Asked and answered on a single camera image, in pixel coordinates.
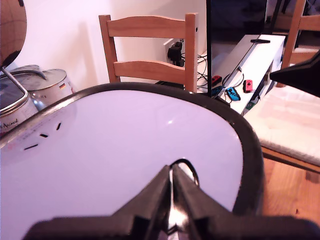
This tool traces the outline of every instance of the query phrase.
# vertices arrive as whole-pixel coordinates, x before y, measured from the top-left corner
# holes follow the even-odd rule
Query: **wooden floor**
[[[320,226],[320,174],[266,158],[264,173],[264,215],[292,215]]]

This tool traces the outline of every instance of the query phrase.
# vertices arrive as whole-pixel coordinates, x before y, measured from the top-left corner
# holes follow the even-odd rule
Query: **pot handle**
[[[18,74],[28,74],[28,73],[32,73],[32,74],[37,74],[40,77],[42,77],[44,80],[47,80],[45,74],[42,71],[37,71],[37,70],[17,70],[17,71],[11,71],[10,74],[11,75],[18,75]],[[6,74],[0,76],[0,79],[7,77]]]

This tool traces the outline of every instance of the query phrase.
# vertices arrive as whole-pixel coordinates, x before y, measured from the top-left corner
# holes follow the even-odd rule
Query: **blue joy-con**
[[[218,95],[221,92],[221,89],[222,89],[222,86],[217,86],[217,87],[213,88],[211,90],[211,95],[212,96]]]
[[[229,87],[225,91],[226,91],[226,94],[228,94],[229,98],[232,101],[240,101],[241,100],[239,94],[237,93],[237,90],[235,90],[234,87]]]

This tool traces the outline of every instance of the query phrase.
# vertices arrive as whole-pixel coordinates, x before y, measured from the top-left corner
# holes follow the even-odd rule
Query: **remote control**
[[[252,92],[252,80],[244,80],[243,81],[243,92],[244,93],[251,93]]]
[[[212,86],[217,85],[217,84],[219,84],[221,82],[222,82],[222,76],[215,75],[215,76],[212,77],[212,81],[211,81]]]
[[[226,94],[232,101],[240,101],[241,97],[239,96],[237,90],[234,87],[229,87],[226,90]]]

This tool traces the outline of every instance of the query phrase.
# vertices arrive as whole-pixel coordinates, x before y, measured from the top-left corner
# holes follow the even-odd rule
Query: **power adapter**
[[[173,46],[168,49],[168,59],[173,61],[174,65],[183,67],[185,65],[185,60],[182,59],[181,55],[182,42],[177,41]]]

